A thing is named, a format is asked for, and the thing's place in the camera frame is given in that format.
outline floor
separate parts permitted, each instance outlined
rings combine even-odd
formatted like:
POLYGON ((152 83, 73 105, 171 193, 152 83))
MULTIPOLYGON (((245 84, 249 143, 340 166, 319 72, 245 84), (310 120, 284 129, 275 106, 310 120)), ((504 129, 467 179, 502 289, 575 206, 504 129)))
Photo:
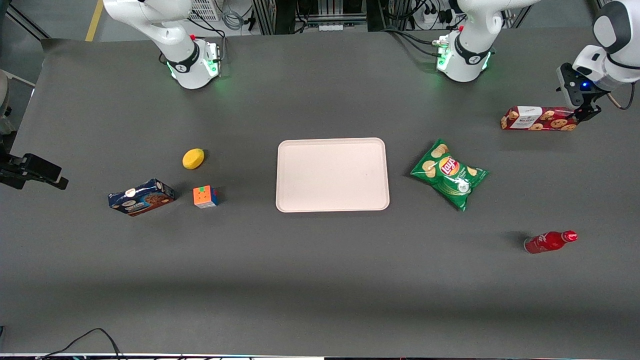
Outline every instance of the floor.
MULTIPOLYGON (((218 4, 225 11, 231 9, 244 14, 250 8, 251 1, 218 0, 218 4)), ((107 11, 99 11, 101 6, 97 6, 96 0, 13 0, 12 5, 35 21, 53 38, 79 41, 147 40, 147 37, 139 31, 113 20, 107 11), (90 26, 95 12, 99 17, 96 17, 97 26, 92 35, 90 26)), ((592 1, 589 0, 541 0, 532 7, 522 26, 527 28, 590 26, 592 7, 592 1)), ((251 32, 248 31, 248 25, 237 31, 229 30, 222 22, 215 22, 213 26, 224 29, 230 36, 260 36, 258 26, 255 26, 251 32)), ((196 36, 216 36, 212 31, 200 29, 189 22, 184 22, 184 27, 196 36)), ((14 21, 5 17, 2 24, 0 69, 36 83, 43 60, 44 54, 39 41, 14 21)), ((10 105, 13 108, 10 120, 15 127, 20 125, 32 90, 25 84, 10 82, 10 105)))

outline tray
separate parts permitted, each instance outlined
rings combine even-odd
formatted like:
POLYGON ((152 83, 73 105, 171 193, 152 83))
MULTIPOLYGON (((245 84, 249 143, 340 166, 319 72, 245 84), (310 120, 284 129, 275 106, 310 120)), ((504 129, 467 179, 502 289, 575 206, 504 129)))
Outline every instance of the tray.
POLYGON ((387 155, 379 138, 286 140, 278 147, 276 207, 283 213, 388 205, 387 155))

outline snack box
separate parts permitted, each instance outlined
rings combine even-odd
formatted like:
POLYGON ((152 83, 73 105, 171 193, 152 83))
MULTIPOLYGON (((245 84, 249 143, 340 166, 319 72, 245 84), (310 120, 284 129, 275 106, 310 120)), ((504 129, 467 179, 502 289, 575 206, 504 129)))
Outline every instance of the snack box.
POLYGON ((560 130, 571 131, 578 121, 569 108, 514 106, 500 120, 504 130, 560 130))
POLYGON ((135 217, 174 200, 173 189, 157 179, 151 179, 125 192, 110 193, 109 207, 135 217))

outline lay's logo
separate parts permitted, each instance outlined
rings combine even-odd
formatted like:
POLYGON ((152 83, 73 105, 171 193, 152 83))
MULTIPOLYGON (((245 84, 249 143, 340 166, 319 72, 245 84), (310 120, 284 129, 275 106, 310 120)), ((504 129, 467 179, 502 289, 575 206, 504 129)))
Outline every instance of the lay's logo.
POLYGON ((453 158, 450 156, 440 160, 439 165, 440 171, 442 171, 447 176, 455 175, 460 170, 460 163, 458 163, 456 160, 453 160, 453 158))

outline bag of chips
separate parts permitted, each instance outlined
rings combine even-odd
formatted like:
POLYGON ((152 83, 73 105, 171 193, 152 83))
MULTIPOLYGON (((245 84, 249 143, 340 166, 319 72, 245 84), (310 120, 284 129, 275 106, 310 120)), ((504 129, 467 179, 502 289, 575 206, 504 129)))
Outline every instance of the bag of chips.
POLYGON ((411 175, 426 181, 458 209, 465 211, 467 197, 489 175, 489 171, 457 162, 449 154, 444 141, 438 139, 413 168, 411 175))

